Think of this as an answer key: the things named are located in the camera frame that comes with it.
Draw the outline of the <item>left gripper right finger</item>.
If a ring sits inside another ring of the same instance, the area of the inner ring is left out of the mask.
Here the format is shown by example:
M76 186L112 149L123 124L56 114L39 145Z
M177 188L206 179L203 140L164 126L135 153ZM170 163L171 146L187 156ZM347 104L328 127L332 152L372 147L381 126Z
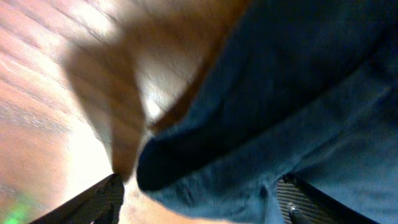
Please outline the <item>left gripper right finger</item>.
M277 199L288 224L376 223L291 175L279 179Z

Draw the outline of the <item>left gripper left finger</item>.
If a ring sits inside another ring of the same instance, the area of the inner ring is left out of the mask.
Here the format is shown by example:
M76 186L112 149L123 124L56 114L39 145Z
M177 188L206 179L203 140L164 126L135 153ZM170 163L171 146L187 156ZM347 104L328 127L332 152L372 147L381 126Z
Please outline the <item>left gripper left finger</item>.
M118 224L123 200L123 180L111 174L31 224Z

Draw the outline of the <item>dark navy shorts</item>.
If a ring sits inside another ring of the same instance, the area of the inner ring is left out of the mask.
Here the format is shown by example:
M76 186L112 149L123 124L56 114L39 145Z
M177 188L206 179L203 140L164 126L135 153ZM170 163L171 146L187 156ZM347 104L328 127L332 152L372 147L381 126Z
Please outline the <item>dark navy shorts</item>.
M397 2L255 1L137 184L189 217L282 223L292 174L397 222Z

